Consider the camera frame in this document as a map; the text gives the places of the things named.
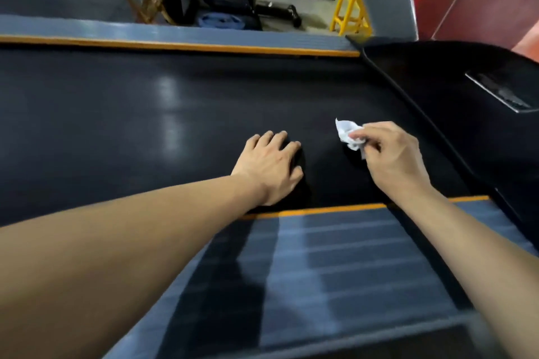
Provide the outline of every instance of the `white cloth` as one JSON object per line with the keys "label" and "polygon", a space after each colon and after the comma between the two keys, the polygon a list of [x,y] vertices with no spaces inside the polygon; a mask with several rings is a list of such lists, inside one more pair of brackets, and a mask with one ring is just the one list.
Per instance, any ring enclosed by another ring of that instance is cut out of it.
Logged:
{"label": "white cloth", "polygon": [[359,149],[361,151],[361,159],[365,159],[365,151],[363,149],[365,146],[365,139],[352,139],[348,136],[350,132],[362,130],[363,127],[352,121],[339,121],[337,118],[335,118],[335,126],[337,127],[341,142],[347,144],[352,151],[357,151]]}

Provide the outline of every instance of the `yellow plastic stool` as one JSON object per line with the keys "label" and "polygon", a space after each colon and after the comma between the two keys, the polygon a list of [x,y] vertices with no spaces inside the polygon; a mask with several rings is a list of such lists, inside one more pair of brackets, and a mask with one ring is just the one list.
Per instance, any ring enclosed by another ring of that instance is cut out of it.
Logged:
{"label": "yellow plastic stool", "polygon": [[[339,36],[342,36],[344,32],[348,29],[349,23],[352,23],[353,27],[351,29],[354,31],[354,33],[357,33],[360,31],[360,29],[363,29],[367,33],[367,35],[370,35],[372,29],[369,25],[369,19],[367,16],[365,5],[363,4],[363,0],[348,0],[348,6],[346,8],[346,13],[344,14],[344,17],[339,16],[343,1],[344,0],[337,1],[337,6],[335,7],[332,23],[329,26],[329,31],[334,31],[335,25],[338,24]],[[357,17],[352,17],[352,11],[354,10],[354,6],[357,6],[360,9],[360,14]]]}

